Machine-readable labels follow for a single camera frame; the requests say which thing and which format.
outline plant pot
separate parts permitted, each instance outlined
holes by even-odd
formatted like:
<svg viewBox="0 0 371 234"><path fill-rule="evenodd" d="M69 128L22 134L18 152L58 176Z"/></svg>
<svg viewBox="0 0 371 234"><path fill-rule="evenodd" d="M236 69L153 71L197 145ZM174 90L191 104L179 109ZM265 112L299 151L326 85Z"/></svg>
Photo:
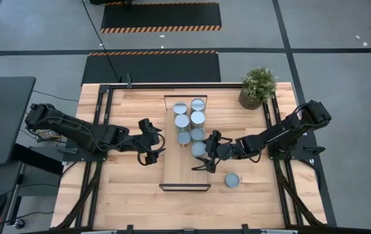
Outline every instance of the plant pot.
<svg viewBox="0 0 371 234"><path fill-rule="evenodd" d="M238 96L238 101L244 108L249 109L249 110L258 109L263 103L263 101L252 100L248 95L244 93L243 90L240 91L240 95Z"/></svg>

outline can lid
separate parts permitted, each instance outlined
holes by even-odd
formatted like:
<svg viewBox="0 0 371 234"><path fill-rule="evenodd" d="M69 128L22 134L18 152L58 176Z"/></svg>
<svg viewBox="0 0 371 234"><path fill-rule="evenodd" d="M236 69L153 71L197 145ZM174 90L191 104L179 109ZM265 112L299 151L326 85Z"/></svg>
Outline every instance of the can lid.
<svg viewBox="0 0 371 234"><path fill-rule="evenodd" d="M191 146L191 153L194 157L200 157L205 153L205 144L202 142L195 142Z"/></svg>
<svg viewBox="0 0 371 234"><path fill-rule="evenodd" d="M191 101L191 108L195 111L202 111L205 107L205 103L201 98L196 98Z"/></svg>
<svg viewBox="0 0 371 234"><path fill-rule="evenodd" d="M185 102L183 101L178 101L175 104L173 104L172 110L176 114L184 114L186 113L186 110L188 107L186 106Z"/></svg>
<svg viewBox="0 0 371 234"><path fill-rule="evenodd" d="M185 114L178 114L175 117L175 125L177 127L186 127L188 124L190 124L190 119Z"/></svg>
<svg viewBox="0 0 371 234"><path fill-rule="evenodd" d="M203 140L204 139L204 130L200 127L196 127L191 131L191 137L194 140Z"/></svg>
<svg viewBox="0 0 371 234"><path fill-rule="evenodd" d="M202 124L205 121L205 115L201 111L194 111L191 114L191 121L195 124Z"/></svg>
<svg viewBox="0 0 371 234"><path fill-rule="evenodd" d="M230 173L225 177L225 184L230 188L235 188L240 183L240 179L234 173Z"/></svg>
<svg viewBox="0 0 371 234"><path fill-rule="evenodd" d="M191 141L191 134L186 131L182 131L178 133L178 143L180 144L188 144Z"/></svg>

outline black floor mat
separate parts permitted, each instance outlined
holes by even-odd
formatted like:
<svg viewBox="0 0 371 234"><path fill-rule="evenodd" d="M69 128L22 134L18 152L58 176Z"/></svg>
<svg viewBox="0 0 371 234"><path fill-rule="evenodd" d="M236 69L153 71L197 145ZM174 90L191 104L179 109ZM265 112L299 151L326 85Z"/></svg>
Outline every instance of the black floor mat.
<svg viewBox="0 0 371 234"><path fill-rule="evenodd" d="M122 82L221 82L216 51L133 51L109 53ZM117 83L105 53L91 53L83 83Z"/></svg>
<svg viewBox="0 0 371 234"><path fill-rule="evenodd" d="M218 3L137 3L106 5L102 33L217 31L222 28Z"/></svg>

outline green leaves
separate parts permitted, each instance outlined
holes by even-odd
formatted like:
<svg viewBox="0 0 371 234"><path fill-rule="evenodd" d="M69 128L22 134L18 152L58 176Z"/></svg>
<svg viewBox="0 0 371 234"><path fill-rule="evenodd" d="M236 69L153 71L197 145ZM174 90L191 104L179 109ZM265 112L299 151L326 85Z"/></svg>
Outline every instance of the green leaves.
<svg viewBox="0 0 371 234"><path fill-rule="evenodd" d="M254 101L266 101L276 91L276 79L265 67L251 69L242 80L244 93Z"/></svg>

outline potted plant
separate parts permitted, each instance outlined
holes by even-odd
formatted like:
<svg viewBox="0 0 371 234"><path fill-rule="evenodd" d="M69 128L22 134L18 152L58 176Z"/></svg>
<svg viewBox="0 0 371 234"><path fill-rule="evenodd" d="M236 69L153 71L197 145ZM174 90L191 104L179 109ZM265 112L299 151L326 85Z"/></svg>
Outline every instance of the potted plant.
<svg viewBox="0 0 371 234"><path fill-rule="evenodd" d="M242 80L243 88L238 101L249 110L259 108L276 90L276 79L272 71L265 67L251 69Z"/></svg>

